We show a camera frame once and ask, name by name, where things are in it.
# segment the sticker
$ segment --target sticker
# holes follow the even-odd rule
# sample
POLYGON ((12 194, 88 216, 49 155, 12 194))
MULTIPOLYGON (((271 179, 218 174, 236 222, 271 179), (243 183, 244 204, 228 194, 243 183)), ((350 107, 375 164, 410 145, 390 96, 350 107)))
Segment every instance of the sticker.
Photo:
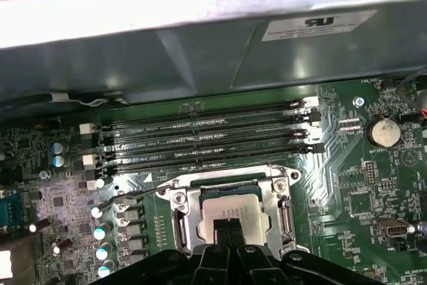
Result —
POLYGON ((272 21, 268 24, 262 41, 349 33, 376 12, 377 10, 368 10, 272 21))

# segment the motherboard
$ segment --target motherboard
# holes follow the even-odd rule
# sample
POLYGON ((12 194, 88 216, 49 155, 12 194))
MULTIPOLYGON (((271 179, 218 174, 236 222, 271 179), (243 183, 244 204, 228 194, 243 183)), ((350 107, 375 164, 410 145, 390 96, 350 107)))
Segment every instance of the motherboard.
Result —
MULTIPOLYGON (((415 84, 405 91, 417 100, 415 84)), ((374 78, 3 124, 0 232, 37 235, 39 246, 20 282, 5 284, 88 285, 165 249, 191 253, 179 224, 187 196, 165 199, 159 187, 203 175, 256 181, 266 168, 294 180, 299 248, 387 284, 427 283, 419 116, 395 79, 374 78)), ((248 190, 202 193, 200 238, 212 217, 249 212, 245 224, 261 226, 251 240, 275 243, 259 237, 268 217, 247 205, 260 198, 248 190)))

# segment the metal socket bracket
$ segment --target metal socket bracket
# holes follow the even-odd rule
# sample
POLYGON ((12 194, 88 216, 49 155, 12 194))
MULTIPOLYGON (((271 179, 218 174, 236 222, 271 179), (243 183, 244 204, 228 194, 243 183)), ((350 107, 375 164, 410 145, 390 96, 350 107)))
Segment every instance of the metal socket bracket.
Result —
POLYGON ((293 168, 276 165, 253 166, 233 170, 220 170, 199 174, 179 176, 160 186, 173 186, 164 195, 156 196, 170 203, 173 234, 176 248, 191 254, 196 246, 205 244, 197 233, 200 223, 200 196, 202 190, 238 187, 252 184, 257 186, 262 195, 262 210, 270 217, 270 229, 266 232, 266 240, 273 255, 280 259, 284 248, 286 251, 297 249, 295 242, 294 219, 292 215, 290 186, 301 179, 301 172, 293 168), (265 174, 265 179, 254 180, 250 175, 265 174), (248 175, 248 180, 239 182, 213 184, 212 179, 248 175), (203 185, 203 180, 209 180, 210 185, 203 185), (199 187, 191 187, 198 181, 199 187))

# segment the cpu socket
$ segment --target cpu socket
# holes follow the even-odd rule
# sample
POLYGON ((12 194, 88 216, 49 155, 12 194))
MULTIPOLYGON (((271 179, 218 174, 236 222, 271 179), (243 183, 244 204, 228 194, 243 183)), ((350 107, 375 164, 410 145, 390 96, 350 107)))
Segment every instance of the cpu socket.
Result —
POLYGON ((290 186, 301 173, 264 165, 179 176, 156 197, 171 206, 175 246, 191 254, 214 244, 214 220, 238 218, 247 244, 267 246, 277 258, 303 249, 295 241, 290 186))

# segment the cable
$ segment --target cable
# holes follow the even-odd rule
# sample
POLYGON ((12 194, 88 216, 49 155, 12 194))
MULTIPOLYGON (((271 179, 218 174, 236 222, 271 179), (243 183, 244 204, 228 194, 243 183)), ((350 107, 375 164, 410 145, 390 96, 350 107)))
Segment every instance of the cable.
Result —
POLYGON ((165 191, 165 190, 167 190, 167 189, 169 189, 169 188, 171 188, 171 187, 172 187, 171 185, 167 185, 167 186, 162 186, 162 187, 153 188, 152 190, 136 191, 136 192, 130 192, 130 193, 127 193, 127 194, 117 195, 117 196, 114 196, 114 197, 110 198, 110 199, 109 199, 108 201, 106 201, 106 202, 103 202, 103 203, 98 204, 98 205, 96 206, 96 208, 97 208, 100 212, 102 212, 103 210, 108 210, 108 208, 110 208, 110 207, 111 207, 111 205, 112 205, 112 204, 114 203, 114 201, 116 201, 116 200, 120 200, 120 199, 123 199, 123 198, 129 198, 129 199, 134 200, 134 199, 136 199, 136 198, 140 198, 140 197, 145 196, 145 195, 149 195, 149 194, 154 194, 154 193, 157 193, 157 192, 165 191))
MULTIPOLYGON (((0 112, 10 111, 12 109, 18 109, 29 105, 36 105, 38 103, 69 103, 75 102, 82 106, 87 107, 98 107, 104 103, 109 102, 107 98, 96 98, 90 102, 85 102, 80 99, 70 99, 67 93, 41 93, 38 95, 25 96, 9 101, 0 102, 0 112)), ((124 100, 116 99, 119 103, 127 104, 124 100)))
POLYGON ((409 106, 418 110, 421 113, 422 117, 424 117, 424 118, 427 118, 427 109, 421 108, 415 101, 410 99, 410 97, 408 97, 404 93, 404 87, 405 87, 405 85, 408 85, 411 81, 414 81, 417 77, 424 75, 426 73, 427 73, 427 66, 416 71, 412 75, 409 75, 408 77, 404 78, 396 88, 396 92, 400 96, 400 99, 402 101, 404 101, 405 103, 407 103, 409 106))

